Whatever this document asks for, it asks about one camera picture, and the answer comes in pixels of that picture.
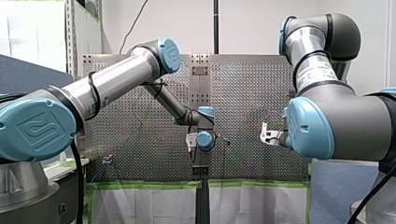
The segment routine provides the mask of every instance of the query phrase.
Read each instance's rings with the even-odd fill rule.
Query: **black hose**
[[[78,176],[78,210],[76,224],[82,224],[82,216],[84,214],[84,175],[82,173],[81,158],[78,153],[78,149],[75,141],[70,144],[73,151],[73,156],[76,161],[77,176]]]
[[[356,221],[356,218],[358,215],[361,213],[361,210],[366,206],[366,204],[384,187],[388,181],[396,175],[396,163],[392,166],[392,168],[389,170],[389,172],[382,178],[382,180],[370,191],[369,194],[361,201],[361,204],[359,204],[358,208],[356,211],[353,213],[353,215],[350,217],[349,221],[347,224],[354,224]]]
[[[214,0],[214,14],[213,14],[213,19],[214,19],[214,43],[215,43],[215,54],[219,54],[219,0]]]

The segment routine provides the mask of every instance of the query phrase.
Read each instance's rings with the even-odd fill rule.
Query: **black tube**
[[[219,54],[219,0],[214,0],[214,34],[215,34],[215,54]]]
[[[84,214],[84,174],[82,172],[81,158],[78,153],[78,148],[75,141],[70,144],[72,148],[73,156],[76,161],[77,176],[78,176],[78,207],[77,207],[77,218],[76,224],[82,224],[82,217]]]

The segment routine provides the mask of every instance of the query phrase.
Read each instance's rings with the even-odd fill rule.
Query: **metal pole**
[[[214,0],[214,34],[215,54],[219,54],[219,0]]]

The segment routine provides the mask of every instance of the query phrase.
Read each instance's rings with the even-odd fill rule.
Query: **blue joint cap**
[[[212,147],[213,141],[213,134],[209,132],[202,131],[197,134],[197,145],[203,151],[208,151]]]
[[[76,121],[70,110],[50,99],[16,100],[0,108],[0,157],[43,161],[66,150]]]
[[[161,63],[167,74],[172,74],[180,68],[180,52],[171,38],[158,39],[158,51]]]
[[[388,87],[388,88],[383,89],[381,92],[396,95],[396,87]]]
[[[332,127],[320,108],[305,97],[290,100],[288,128],[291,147],[303,157],[330,159],[334,153]]]
[[[208,106],[208,105],[200,106],[198,107],[198,112],[211,119],[215,117],[215,108],[213,108],[213,106]]]

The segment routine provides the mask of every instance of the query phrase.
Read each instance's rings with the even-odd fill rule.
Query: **metal frame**
[[[75,79],[78,79],[75,0],[66,0],[65,22],[67,73],[73,76]]]

